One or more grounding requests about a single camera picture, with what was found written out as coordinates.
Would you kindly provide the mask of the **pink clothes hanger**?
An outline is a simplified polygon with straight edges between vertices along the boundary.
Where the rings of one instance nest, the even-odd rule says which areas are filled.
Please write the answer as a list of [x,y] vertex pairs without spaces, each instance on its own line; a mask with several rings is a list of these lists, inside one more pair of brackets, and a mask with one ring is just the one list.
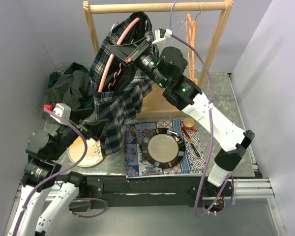
[[[117,45],[120,45],[123,40],[125,39],[125,37],[127,36],[127,34],[130,32],[130,30],[135,26],[135,24],[137,22],[139,22],[139,18],[135,18],[126,28],[125,30],[122,32],[120,38],[118,39],[117,41]],[[108,58],[108,61],[105,65],[105,68],[104,68],[104,72],[102,74],[102,77],[101,77],[101,80],[100,80],[100,84],[99,84],[99,87],[98,87],[98,92],[102,92],[103,91],[103,88],[104,88],[104,84],[105,84],[105,81],[106,81],[106,78],[107,78],[107,75],[108,75],[108,72],[109,72],[109,69],[110,69],[110,66],[113,62],[113,59],[114,59],[114,55],[113,54],[110,54],[109,58]]]

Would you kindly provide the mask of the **navy beige plaid skirt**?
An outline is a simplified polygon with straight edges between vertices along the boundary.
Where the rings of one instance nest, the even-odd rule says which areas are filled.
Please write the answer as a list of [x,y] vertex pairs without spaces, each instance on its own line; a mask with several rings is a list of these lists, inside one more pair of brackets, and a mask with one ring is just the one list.
[[122,148],[125,123],[134,119],[141,111],[143,98],[152,91],[152,80],[140,69],[125,68],[114,59],[102,92],[98,92],[101,77],[108,62],[108,45],[115,45],[127,26],[136,18],[139,21],[131,28],[123,44],[138,41],[144,37],[154,39],[152,24],[143,12],[135,12],[118,24],[103,40],[102,45],[91,65],[90,76],[94,96],[95,120],[108,119],[100,137],[104,156],[113,154]]

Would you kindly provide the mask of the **grey dotted garment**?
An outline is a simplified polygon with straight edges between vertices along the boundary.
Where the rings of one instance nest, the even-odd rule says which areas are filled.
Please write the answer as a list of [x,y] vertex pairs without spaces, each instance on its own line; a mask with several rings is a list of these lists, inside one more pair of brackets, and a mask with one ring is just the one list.
[[93,91],[88,73],[76,70],[63,74],[47,91],[49,104],[64,103],[72,110],[92,108]]

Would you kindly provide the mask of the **orange clothes hanger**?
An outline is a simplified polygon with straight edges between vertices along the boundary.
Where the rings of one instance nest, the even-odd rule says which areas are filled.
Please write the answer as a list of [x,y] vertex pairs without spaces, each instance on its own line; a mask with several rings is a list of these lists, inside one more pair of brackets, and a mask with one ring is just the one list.
[[[202,3],[199,2],[200,12],[196,15],[195,19],[192,19],[191,14],[186,15],[185,21],[185,39],[188,44],[193,48],[195,47],[196,39],[196,20],[199,14],[202,12]],[[197,82],[198,79],[195,76],[195,52],[187,47],[187,61],[188,61],[188,73],[189,78],[193,82]]]

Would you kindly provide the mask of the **green plaid skirt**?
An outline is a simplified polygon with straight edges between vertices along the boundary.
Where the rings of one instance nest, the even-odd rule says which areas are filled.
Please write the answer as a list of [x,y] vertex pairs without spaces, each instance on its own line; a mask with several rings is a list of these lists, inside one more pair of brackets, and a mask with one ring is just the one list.
[[71,63],[69,66],[66,64],[59,64],[49,76],[48,88],[51,88],[60,76],[72,74],[74,71],[83,71],[90,76],[90,71],[82,64],[78,64],[76,62]]

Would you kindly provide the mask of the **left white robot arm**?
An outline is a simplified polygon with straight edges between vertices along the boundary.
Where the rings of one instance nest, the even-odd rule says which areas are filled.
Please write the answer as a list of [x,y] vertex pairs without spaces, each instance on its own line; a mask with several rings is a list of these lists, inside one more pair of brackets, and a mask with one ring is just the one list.
[[98,140],[107,122],[107,119],[79,123],[68,120],[52,132],[33,132],[26,148],[28,163],[9,236],[48,236],[56,219],[69,209],[73,200],[90,199],[86,176],[73,172],[71,167],[62,170],[57,160],[77,138],[82,139],[84,158],[87,139]]

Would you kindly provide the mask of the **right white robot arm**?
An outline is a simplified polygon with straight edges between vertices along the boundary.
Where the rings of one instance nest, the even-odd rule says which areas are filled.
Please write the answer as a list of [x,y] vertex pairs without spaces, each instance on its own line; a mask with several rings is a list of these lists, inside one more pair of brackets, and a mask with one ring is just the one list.
[[108,51],[123,65],[136,66],[146,73],[164,88],[163,96],[171,105],[193,118],[220,144],[221,150],[205,184],[206,192],[216,196],[222,191],[224,180],[243,158],[255,134],[233,124],[192,80],[184,76],[187,60],[180,49],[168,46],[156,57],[152,47],[153,44],[144,39],[140,43],[109,45]]

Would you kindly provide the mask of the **cream floral plate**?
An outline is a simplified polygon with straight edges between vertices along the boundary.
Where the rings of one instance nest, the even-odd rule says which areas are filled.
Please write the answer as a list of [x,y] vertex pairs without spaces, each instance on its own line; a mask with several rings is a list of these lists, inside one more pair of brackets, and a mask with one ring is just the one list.
[[[82,168],[93,167],[103,161],[104,157],[101,152],[100,141],[94,139],[87,140],[88,149],[83,160],[77,165]],[[67,149],[69,159],[72,163],[76,163],[84,153],[83,140],[78,137],[72,145]]]

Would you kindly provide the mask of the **gold fork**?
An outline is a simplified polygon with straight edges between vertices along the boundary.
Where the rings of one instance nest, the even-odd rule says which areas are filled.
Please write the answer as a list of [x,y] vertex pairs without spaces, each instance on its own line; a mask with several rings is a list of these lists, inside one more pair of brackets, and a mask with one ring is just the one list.
[[137,136],[137,132],[136,132],[135,127],[131,127],[131,133],[132,133],[132,136],[136,138],[137,143],[138,143],[139,145],[141,145],[141,143],[140,143],[140,141],[139,141],[139,139],[138,139],[138,136]]

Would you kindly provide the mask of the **clear plastic bin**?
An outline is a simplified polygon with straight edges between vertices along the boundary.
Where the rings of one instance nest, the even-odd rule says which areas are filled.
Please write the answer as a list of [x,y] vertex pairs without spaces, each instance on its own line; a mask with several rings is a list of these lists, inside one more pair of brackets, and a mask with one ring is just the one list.
[[[43,99],[43,104],[41,105],[41,107],[43,107],[46,104],[51,105],[51,104],[49,104],[49,97],[48,97],[47,92],[45,94],[45,97]],[[75,122],[77,122],[79,120],[85,120],[90,117],[90,115],[93,113],[93,111],[94,111],[94,106],[92,108],[83,108],[83,109],[76,109],[76,110],[71,109],[71,114],[72,114],[71,119]]]

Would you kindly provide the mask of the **patterned placemat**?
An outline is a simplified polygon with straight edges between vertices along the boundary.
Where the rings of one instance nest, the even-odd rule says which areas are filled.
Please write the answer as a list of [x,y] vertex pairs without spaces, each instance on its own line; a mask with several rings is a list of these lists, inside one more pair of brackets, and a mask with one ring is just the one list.
[[[187,132],[192,139],[192,143],[199,152],[200,157],[197,157],[194,153],[187,137],[181,129],[182,126],[182,120],[152,121],[125,125],[126,176],[128,178],[138,178],[165,175],[201,175],[205,167],[205,158],[197,129],[195,131],[187,130]],[[131,127],[135,127],[140,143],[142,143],[144,136],[155,128],[168,128],[175,131],[184,140],[184,158],[178,165],[168,169],[161,169],[150,164],[143,157],[141,145],[139,145],[136,138],[132,136]]]

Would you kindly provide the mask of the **wooden clothes rack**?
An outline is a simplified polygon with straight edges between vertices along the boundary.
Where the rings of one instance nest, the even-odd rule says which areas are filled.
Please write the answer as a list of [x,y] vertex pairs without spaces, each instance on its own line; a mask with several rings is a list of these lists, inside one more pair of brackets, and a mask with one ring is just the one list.
[[[206,56],[206,66],[210,68],[218,48],[222,33],[224,31],[229,14],[233,7],[232,0],[223,1],[200,1],[200,2],[182,2],[175,4],[174,7],[170,3],[132,3],[132,4],[100,4],[91,5],[88,1],[83,2],[83,9],[88,24],[88,29],[91,36],[91,41],[95,53],[99,51],[98,37],[93,20],[93,14],[111,14],[111,13],[133,13],[136,11],[143,12],[169,12],[173,11],[220,11],[220,16],[208,49]],[[157,86],[152,86],[152,92],[143,99],[143,107],[137,115],[138,118],[153,118],[153,117],[175,117],[181,116],[182,112],[176,107],[170,105],[162,96],[162,89]]]

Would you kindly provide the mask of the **small orange cup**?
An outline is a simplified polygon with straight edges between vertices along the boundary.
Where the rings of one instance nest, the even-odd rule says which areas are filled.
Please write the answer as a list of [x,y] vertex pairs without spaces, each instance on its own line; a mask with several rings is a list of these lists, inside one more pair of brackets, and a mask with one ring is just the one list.
[[191,131],[196,130],[196,127],[195,127],[196,123],[193,118],[190,118],[190,117],[184,118],[182,121],[182,125],[185,130],[191,130]]

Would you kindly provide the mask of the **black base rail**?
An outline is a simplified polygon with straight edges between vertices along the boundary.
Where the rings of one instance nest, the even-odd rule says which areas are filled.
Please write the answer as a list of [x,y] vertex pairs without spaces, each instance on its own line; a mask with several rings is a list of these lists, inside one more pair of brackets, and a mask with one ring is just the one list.
[[[109,207],[189,206],[194,205],[199,191],[199,177],[148,177],[127,180],[122,176],[91,176],[80,197],[93,198],[92,209],[102,206],[95,198],[105,200]],[[263,179],[229,180],[224,189],[205,181],[200,199],[224,197],[254,198],[261,196],[269,184]]]

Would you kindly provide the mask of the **dark handled knife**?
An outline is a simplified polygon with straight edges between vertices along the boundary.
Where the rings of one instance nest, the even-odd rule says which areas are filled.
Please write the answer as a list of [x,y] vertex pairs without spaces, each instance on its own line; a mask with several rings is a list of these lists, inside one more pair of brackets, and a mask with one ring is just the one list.
[[189,136],[188,132],[186,131],[186,129],[184,127],[182,127],[182,131],[184,132],[185,136],[187,137],[192,149],[194,150],[194,153],[196,154],[197,157],[200,157],[199,152],[197,151],[196,147],[194,146],[194,144],[192,143],[192,139]]

